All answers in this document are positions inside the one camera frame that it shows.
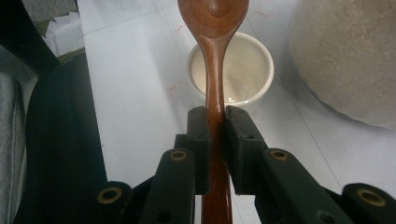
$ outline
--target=wooden handle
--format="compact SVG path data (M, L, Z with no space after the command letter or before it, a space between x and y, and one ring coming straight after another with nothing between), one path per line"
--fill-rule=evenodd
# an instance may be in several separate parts
M222 66L230 38L202 39L206 63L206 111L211 136L210 192L203 196L203 224L233 223L230 178L224 160L225 114Z

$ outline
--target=white bowl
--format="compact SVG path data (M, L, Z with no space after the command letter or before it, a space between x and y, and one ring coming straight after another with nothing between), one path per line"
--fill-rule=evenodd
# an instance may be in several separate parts
M198 45L188 60L189 83L196 105L205 105L205 61ZM274 62L268 49L250 35L236 33L227 48L223 65L225 105L238 106L252 114L269 89Z

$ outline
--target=white tiled floor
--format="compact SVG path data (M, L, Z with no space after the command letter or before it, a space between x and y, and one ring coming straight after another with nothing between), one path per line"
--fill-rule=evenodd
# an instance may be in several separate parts
M272 53L276 76L252 116L270 147L293 153L322 186L352 182L396 197L396 132L323 105L292 66L289 23L298 0L250 0L239 31ZM135 186L155 173L195 107L187 57L196 44L177 0L78 2L99 131L110 180ZM253 198L233 196L234 223L259 223Z

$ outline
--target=gray fabric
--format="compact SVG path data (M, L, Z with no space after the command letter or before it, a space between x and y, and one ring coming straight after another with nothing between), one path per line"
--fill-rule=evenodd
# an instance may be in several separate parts
M36 77L36 74L17 57L0 45L0 73L10 74L20 83Z
M0 72L0 224L12 223L25 179L24 111L19 83Z

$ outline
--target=dark brown wood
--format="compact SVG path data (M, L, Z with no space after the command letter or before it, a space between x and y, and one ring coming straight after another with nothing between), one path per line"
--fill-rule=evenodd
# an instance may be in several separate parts
M212 139L210 192L203 196L202 223L233 223L230 178L224 161L222 66L225 51L248 10L248 0L178 0L184 22L201 47L206 66L206 110Z

